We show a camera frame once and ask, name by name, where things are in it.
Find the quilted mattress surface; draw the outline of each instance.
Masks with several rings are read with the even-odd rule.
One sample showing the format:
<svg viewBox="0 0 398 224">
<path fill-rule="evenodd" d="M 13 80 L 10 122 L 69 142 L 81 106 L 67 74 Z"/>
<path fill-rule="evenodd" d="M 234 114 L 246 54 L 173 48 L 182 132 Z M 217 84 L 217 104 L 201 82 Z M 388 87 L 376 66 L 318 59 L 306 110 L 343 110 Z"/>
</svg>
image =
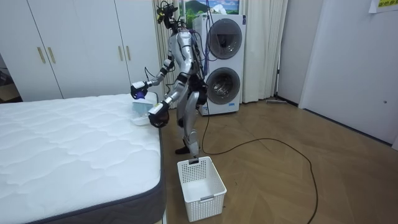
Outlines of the quilted mattress surface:
<svg viewBox="0 0 398 224">
<path fill-rule="evenodd" d="M 154 93 L 147 100 L 156 102 Z M 159 130 L 130 95 L 0 105 L 0 223 L 26 223 L 144 193 L 160 181 Z"/>
</svg>

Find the dryer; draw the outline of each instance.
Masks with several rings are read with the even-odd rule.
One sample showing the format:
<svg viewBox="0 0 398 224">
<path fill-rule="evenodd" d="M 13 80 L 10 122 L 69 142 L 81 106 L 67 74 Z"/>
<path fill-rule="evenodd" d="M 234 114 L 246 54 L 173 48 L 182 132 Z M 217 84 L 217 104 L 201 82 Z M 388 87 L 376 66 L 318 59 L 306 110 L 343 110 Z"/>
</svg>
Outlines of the dryer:
<svg viewBox="0 0 398 224">
<path fill-rule="evenodd" d="M 245 15 L 212 14 L 214 24 L 207 24 L 207 14 L 193 20 L 193 29 L 201 36 L 201 52 L 206 49 L 209 38 L 210 52 L 208 71 L 207 104 L 200 106 L 202 115 L 238 111 L 243 83 Z"/>
</svg>

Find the wooden floor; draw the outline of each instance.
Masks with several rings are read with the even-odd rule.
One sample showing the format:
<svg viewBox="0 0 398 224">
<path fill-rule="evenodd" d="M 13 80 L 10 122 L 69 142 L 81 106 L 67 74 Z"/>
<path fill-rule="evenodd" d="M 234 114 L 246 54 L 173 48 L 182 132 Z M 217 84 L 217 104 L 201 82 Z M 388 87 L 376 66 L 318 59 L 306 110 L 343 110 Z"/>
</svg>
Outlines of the wooden floor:
<svg viewBox="0 0 398 224">
<path fill-rule="evenodd" d="M 182 147 L 175 110 L 162 130 L 168 223 L 189 223 L 178 179 Z M 207 118 L 198 117 L 203 134 Z M 398 152 L 291 105 L 265 101 L 212 116 L 204 148 L 222 152 L 244 141 L 277 138 L 313 164 L 319 206 L 312 223 L 398 223 Z M 211 156 L 228 192 L 221 215 L 199 223 L 307 223 L 315 206 L 308 162 L 279 142 L 261 141 Z"/>
</svg>

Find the white wardrobe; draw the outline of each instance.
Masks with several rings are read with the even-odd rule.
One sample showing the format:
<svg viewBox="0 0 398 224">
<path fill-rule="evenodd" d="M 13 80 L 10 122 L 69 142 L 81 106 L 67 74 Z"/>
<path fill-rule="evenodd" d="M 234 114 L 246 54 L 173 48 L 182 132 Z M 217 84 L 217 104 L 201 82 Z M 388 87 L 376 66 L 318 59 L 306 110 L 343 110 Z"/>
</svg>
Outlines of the white wardrobe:
<svg viewBox="0 0 398 224">
<path fill-rule="evenodd" d="M 129 93 L 159 70 L 154 26 L 148 0 L 2 0 L 0 53 L 24 101 Z"/>
</svg>

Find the round glass door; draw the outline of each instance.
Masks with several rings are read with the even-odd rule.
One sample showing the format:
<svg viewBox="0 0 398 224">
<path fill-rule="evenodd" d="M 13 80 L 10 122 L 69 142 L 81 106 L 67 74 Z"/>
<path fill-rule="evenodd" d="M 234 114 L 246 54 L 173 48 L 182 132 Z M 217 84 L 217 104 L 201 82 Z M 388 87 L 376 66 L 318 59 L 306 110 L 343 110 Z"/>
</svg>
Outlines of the round glass door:
<svg viewBox="0 0 398 224">
<path fill-rule="evenodd" d="M 209 99 L 218 105 L 231 102 L 241 87 L 238 74 L 230 68 L 216 69 L 209 75 L 206 84 Z"/>
<path fill-rule="evenodd" d="M 217 58 L 233 57 L 242 44 L 242 32 L 239 25 L 231 19 L 220 19 L 209 31 L 210 52 Z"/>
</svg>

